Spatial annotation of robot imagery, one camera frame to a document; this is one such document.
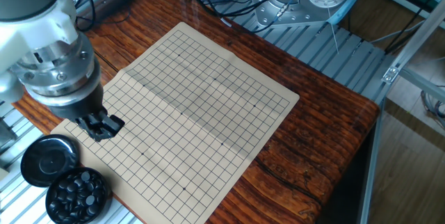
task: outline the metal joint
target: metal joint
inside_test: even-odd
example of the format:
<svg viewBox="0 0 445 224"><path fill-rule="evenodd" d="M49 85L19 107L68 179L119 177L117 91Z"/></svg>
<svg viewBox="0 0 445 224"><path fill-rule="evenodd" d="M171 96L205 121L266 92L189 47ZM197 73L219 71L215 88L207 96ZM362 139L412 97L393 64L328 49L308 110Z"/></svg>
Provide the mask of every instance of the metal joint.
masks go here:
<svg viewBox="0 0 445 224"><path fill-rule="evenodd" d="M388 84L393 83L398 74L401 72L401 70L397 67L390 67L388 68L387 72L385 73L385 75L383 75L382 81Z"/></svg>

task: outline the wooden table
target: wooden table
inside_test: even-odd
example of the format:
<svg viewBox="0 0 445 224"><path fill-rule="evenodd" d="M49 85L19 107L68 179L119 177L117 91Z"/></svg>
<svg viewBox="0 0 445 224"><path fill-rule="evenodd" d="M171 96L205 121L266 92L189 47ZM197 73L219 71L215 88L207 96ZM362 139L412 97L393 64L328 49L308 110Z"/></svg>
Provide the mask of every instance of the wooden table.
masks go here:
<svg viewBox="0 0 445 224"><path fill-rule="evenodd" d="M185 22L300 95L208 222L314 223L374 125L378 105L264 39L229 28L193 0L133 0L130 6L127 21L87 33L102 66L103 84ZM126 11L110 19L122 19ZM14 106L44 134L61 122L27 94Z"/></svg>

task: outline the robotic arm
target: robotic arm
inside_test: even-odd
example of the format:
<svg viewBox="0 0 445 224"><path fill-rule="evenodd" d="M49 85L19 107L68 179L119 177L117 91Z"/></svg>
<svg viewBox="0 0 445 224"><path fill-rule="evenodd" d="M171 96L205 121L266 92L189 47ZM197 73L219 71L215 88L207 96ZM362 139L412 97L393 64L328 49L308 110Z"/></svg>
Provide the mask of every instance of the robotic arm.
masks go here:
<svg viewBox="0 0 445 224"><path fill-rule="evenodd" d="M72 0L0 0L0 99L33 99L100 141L124 126L107 115L100 66L76 30Z"/></svg>

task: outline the black bowl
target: black bowl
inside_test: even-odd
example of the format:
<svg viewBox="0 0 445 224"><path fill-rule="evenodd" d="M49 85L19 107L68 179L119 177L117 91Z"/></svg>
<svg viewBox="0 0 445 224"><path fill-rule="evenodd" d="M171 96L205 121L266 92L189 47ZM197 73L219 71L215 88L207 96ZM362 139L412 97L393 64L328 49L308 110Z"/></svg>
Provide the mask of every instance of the black bowl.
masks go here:
<svg viewBox="0 0 445 224"><path fill-rule="evenodd" d="M92 168L74 168L51 184L45 206L55 223L85 224L106 212L104 207L110 193L99 172Z"/></svg>
<svg viewBox="0 0 445 224"><path fill-rule="evenodd" d="M20 170L33 186L47 187L65 171L77 167L79 152L66 136L50 134L32 143L23 154Z"/></svg>

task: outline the bowl lid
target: bowl lid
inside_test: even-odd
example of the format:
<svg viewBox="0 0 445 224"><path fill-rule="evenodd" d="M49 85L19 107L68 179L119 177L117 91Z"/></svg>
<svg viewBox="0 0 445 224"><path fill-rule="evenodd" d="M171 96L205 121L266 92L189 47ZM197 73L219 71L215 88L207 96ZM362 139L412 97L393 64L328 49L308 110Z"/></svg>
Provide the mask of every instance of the bowl lid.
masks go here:
<svg viewBox="0 0 445 224"><path fill-rule="evenodd" d="M79 152L68 137L50 134L32 143L23 154L20 170L33 186L47 187L59 175L77 167Z"/></svg>

